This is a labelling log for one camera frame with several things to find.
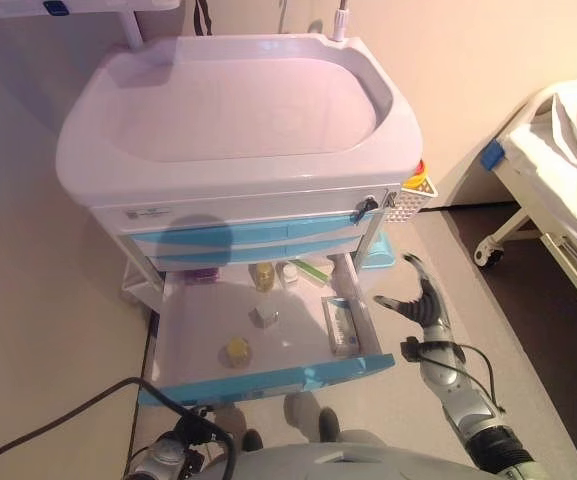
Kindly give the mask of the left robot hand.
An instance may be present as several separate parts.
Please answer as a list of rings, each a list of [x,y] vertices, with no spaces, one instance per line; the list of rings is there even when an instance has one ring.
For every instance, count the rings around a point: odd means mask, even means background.
[[[173,433],[185,448],[219,440],[215,425],[193,412],[186,412],[180,416],[173,428]]]

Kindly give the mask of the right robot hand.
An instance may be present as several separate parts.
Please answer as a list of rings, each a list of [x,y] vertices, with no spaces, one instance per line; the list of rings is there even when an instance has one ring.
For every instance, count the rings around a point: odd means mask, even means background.
[[[444,299],[435,280],[427,272],[422,260],[412,253],[403,255],[418,274],[421,294],[416,300],[401,301],[383,295],[375,295],[373,300],[392,311],[417,323],[423,329],[442,326],[450,329],[450,320]]]

